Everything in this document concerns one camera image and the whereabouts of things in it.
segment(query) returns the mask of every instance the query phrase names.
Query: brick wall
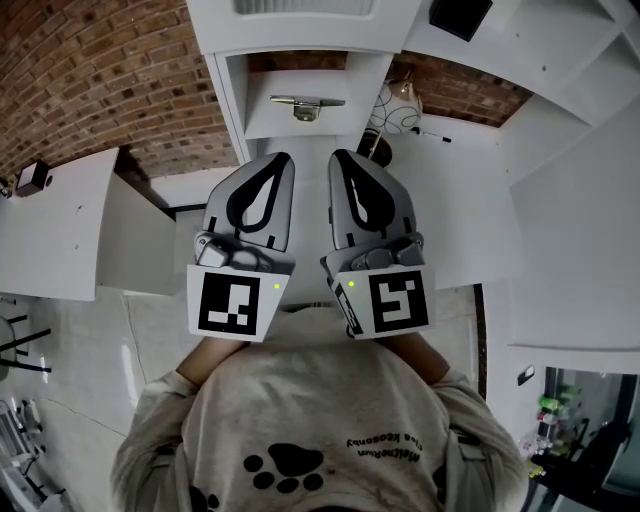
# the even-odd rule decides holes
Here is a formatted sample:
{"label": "brick wall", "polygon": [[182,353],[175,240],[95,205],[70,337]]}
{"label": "brick wall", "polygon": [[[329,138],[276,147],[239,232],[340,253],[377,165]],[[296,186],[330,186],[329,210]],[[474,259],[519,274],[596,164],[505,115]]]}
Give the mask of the brick wall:
{"label": "brick wall", "polygon": [[[287,51],[255,53],[251,71],[344,69],[347,52]],[[413,65],[414,86],[423,112],[500,127],[532,93],[497,76],[429,55],[402,52],[394,57],[387,78],[401,78]]]}
{"label": "brick wall", "polygon": [[387,78],[402,77],[411,65],[414,87],[427,114],[500,127],[532,96],[527,89],[489,73],[411,52],[394,57]]}
{"label": "brick wall", "polygon": [[236,165],[185,0],[0,0],[0,176],[126,146],[130,180]]}

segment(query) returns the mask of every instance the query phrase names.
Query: paw print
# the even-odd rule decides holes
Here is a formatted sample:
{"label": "paw print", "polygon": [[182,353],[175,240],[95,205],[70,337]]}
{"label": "paw print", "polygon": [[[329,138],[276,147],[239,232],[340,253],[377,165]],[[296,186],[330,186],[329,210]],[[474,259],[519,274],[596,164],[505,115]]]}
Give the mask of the paw print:
{"label": "paw print", "polygon": [[212,512],[212,509],[220,506],[220,501],[215,494],[210,494],[208,498],[205,498],[202,491],[196,487],[189,487],[189,496],[191,496],[191,510],[193,512]]}
{"label": "paw print", "polygon": [[[282,494],[289,494],[295,491],[300,485],[297,477],[311,473],[320,467],[324,459],[321,452],[305,450],[295,444],[272,444],[268,451],[278,472],[287,477],[276,485],[276,489]],[[264,461],[258,455],[250,455],[244,460],[244,468],[249,473],[258,473],[263,465]],[[275,480],[276,477],[273,473],[263,471],[254,477],[253,486],[256,489],[268,489]],[[322,477],[317,473],[311,473],[302,480],[302,486],[307,491],[317,491],[322,487],[323,483]]]}

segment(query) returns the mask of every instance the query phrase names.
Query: black box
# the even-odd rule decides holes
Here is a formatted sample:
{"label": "black box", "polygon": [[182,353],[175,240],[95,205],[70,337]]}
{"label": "black box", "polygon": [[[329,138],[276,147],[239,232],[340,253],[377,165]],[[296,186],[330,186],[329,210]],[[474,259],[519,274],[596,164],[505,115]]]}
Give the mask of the black box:
{"label": "black box", "polygon": [[37,160],[35,164],[25,167],[18,176],[16,194],[20,197],[27,197],[36,192],[40,192],[47,181],[49,166],[42,160]]}
{"label": "black box", "polygon": [[492,5],[491,0],[434,0],[429,23],[471,41]]}

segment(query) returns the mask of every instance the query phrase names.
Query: metal latch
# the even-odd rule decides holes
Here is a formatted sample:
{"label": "metal latch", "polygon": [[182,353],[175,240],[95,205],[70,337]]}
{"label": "metal latch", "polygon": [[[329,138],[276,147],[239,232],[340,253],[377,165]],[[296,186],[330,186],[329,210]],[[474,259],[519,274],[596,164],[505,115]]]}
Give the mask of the metal latch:
{"label": "metal latch", "polygon": [[335,100],[331,98],[312,98],[308,96],[278,96],[271,95],[271,101],[274,103],[284,103],[293,105],[293,116],[298,121],[315,121],[320,115],[321,107],[342,107],[344,100]]}

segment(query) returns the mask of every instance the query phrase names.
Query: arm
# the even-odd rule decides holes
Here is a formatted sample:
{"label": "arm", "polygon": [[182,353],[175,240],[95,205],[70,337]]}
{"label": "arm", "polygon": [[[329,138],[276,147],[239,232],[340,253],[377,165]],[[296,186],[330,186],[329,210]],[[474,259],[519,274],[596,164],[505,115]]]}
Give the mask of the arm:
{"label": "arm", "polygon": [[449,428],[477,438],[487,457],[496,510],[520,510],[527,488],[524,464],[509,433],[491,414],[466,377],[417,333],[383,338],[381,344],[408,364],[449,413]]}
{"label": "arm", "polygon": [[445,358],[416,332],[377,341],[407,363],[429,386],[440,381],[449,371]]}
{"label": "arm", "polygon": [[176,452],[181,449],[182,423],[198,389],[220,363],[244,346],[236,341],[205,338],[177,371],[145,387],[129,435],[111,470],[115,510],[148,511],[154,509],[157,499],[165,503],[170,497],[175,499],[176,471],[172,469]]}

